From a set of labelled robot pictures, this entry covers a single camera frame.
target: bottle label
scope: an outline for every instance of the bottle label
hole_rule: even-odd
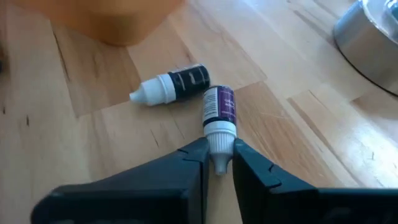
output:
[[[201,64],[181,68],[168,74],[173,81],[177,100],[203,92],[210,86],[209,73]]]
[[[215,86],[203,96],[203,126],[213,121],[236,124],[234,91],[227,86]]]

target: orange object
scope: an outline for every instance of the orange object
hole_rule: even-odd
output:
[[[92,38],[114,45],[142,40],[182,0],[13,0]]]

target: small plastic bottle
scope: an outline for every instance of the small plastic bottle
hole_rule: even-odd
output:
[[[130,100],[148,106],[170,103],[203,92],[209,86],[207,69],[196,64],[142,82],[137,91],[130,93]]]
[[[236,139],[234,91],[228,86],[213,86],[207,89],[203,101],[203,128],[210,143],[210,157],[216,175],[223,175]]]

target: black label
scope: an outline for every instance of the black label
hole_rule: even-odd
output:
[[[203,65],[194,65],[168,74],[174,84],[176,100],[201,93],[210,86],[209,73]]]

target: wooden table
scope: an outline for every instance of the wooden table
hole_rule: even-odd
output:
[[[28,223],[62,184],[91,182],[203,136],[201,97],[148,108],[141,80],[204,63],[236,94],[238,134],[319,186],[398,186],[398,102],[333,43],[353,0],[188,0],[140,44],[112,47],[0,0],[0,223]],[[231,167],[208,223],[241,223]]]

